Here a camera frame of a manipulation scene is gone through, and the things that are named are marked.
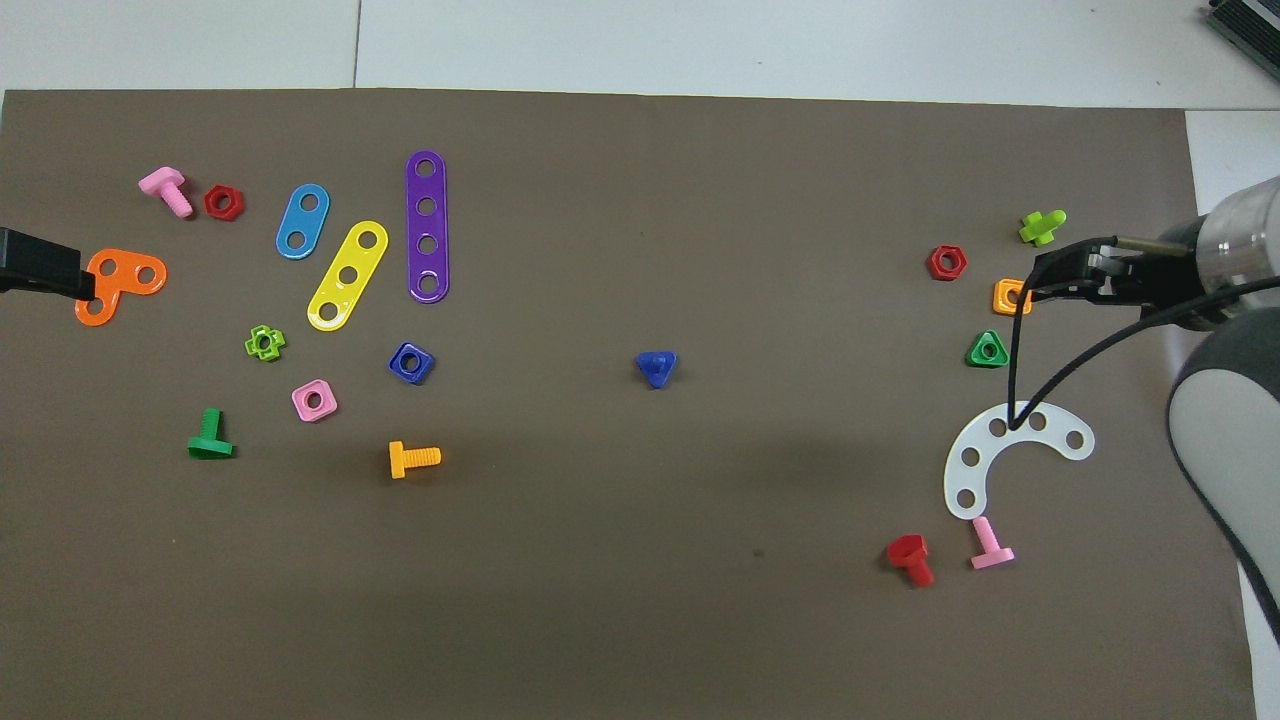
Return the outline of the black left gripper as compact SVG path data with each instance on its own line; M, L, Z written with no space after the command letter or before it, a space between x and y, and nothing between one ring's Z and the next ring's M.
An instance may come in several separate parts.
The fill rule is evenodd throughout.
M83 268L82 252L19 231L1 228L1 292L24 290L91 302L97 277Z

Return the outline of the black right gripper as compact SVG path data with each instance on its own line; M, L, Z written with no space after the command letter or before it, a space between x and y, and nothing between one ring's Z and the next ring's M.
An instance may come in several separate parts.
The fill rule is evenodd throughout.
M1018 302L1079 300L1138 307L1146 318L1201 299L1206 295L1197 265L1201 229L1176 225L1153 240L1105 236L1056 247L1036 258L1036 282L1023 283Z

